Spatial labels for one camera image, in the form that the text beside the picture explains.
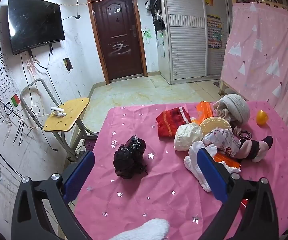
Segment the white gloved left hand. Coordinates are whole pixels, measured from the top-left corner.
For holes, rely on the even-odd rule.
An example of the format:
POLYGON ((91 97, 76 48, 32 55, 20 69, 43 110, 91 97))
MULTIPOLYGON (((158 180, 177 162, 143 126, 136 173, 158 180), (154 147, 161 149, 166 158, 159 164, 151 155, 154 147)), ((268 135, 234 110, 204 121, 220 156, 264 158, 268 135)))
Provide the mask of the white gloved left hand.
POLYGON ((114 236, 110 240, 162 240, 169 231, 169 222, 155 218, 145 222, 142 226, 128 230, 114 236))

